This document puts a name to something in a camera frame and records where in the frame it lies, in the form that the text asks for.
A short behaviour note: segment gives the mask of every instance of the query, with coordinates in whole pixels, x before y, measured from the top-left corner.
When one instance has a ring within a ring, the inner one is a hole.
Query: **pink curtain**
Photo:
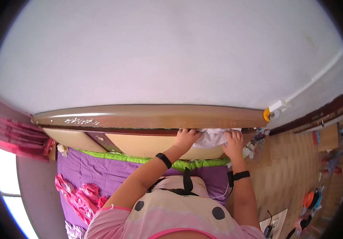
[[[0,115],[0,149],[18,156],[48,162],[44,156],[49,137],[37,126]]]

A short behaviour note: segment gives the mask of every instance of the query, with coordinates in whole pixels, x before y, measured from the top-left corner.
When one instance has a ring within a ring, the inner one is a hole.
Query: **cable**
[[[214,199],[214,198],[219,198],[219,197],[223,197],[223,196],[225,196],[225,195],[226,195],[226,193],[227,193],[227,189],[228,189],[228,184],[227,184],[227,186],[226,186],[226,191],[225,191],[225,193],[224,193],[224,194],[222,194],[221,196],[211,197],[210,199]]]
[[[232,193],[233,189],[234,189],[234,187],[231,188],[231,191],[230,191],[230,193],[227,195],[227,197],[230,196],[230,194]]]
[[[271,222],[272,222],[272,215],[271,215],[271,213],[267,210],[267,212],[268,212],[268,214],[270,214],[270,216],[271,216],[271,219],[270,219],[270,225],[271,225]]]

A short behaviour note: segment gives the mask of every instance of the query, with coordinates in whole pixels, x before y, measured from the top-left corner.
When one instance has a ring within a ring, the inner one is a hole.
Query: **black strap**
[[[163,153],[158,153],[156,155],[157,158],[161,159],[162,161],[164,161],[164,163],[166,164],[166,167],[171,168],[172,164],[170,162],[170,160],[168,159],[168,157],[166,155],[164,155]]]
[[[238,173],[233,175],[233,180],[237,181],[237,180],[242,179],[244,177],[250,177],[250,172],[249,171],[238,172]]]
[[[250,177],[249,171],[238,172],[233,175],[233,171],[227,172],[228,185],[234,187],[234,181],[242,179],[244,177]]]
[[[147,193],[152,192],[152,189],[162,180],[164,180],[165,177],[158,179],[148,190]],[[197,194],[191,192],[193,190],[193,182],[191,181],[190,178],[190,170],[185,167],[185,172],[183,173],[183,187],[184,189],[162,189],[162,190],[167,190],[171,191],[175,194],[181,195],[181,196],[188,196],[188,195],[193,195],[193,196],[198,196]]]
[[[191,192],[193,190],[193,182],[190,178],[190,170],[186,167],[183,173],[183,187],[185,188],[186,192]]]
[[[164,180],[166,177],[163,177],[161,179],[158,179],[157,181],[155,181],[155,183],[153,185],[150,186],[150,188],[148,188],[148,190],[146,191],[147,193],[148,192],[152,192],[153,188],[159,183],[161,182],[162,180]]]
[[[178,195],[181,195],[181,196],[189,196],[189,195],[198,196],[197,194],[195,194],[193,192],[187,192],[183,189],[162,189],[162,190],[171,191],[171,192],[178,194]]]

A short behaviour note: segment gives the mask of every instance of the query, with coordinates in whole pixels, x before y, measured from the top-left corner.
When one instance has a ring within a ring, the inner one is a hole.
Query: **person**
[[[245,172],[241,132],[225,134],[227,146],[222,147],[233,174]],[[85,239],[264,238],[250,177],[234,181],[234,218],[207,196],[200,178],[189,179],[186,171],[183,177],[162,177],[200,136],[195,129],[179,130],[172,147],[137,168],[114,192],[92,219]]]

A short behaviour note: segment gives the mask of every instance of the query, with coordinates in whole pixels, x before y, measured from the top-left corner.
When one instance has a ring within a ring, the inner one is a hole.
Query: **black wristband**
[[[227,172],[228,184],[230,187],[234,187],[234,181],[242,179],[244,177],[250,177],[249,171],[238,172],[233,175],[233,171]]]
[[[164,161],[164,163],[166,164],[166,167],[171,168],[172,164],[170,162],[170,160],[168,159],[168,157],[166,155],[164,155],[163,153],[158,153],[156,155],[157,158],[161,159],[162,161]]]

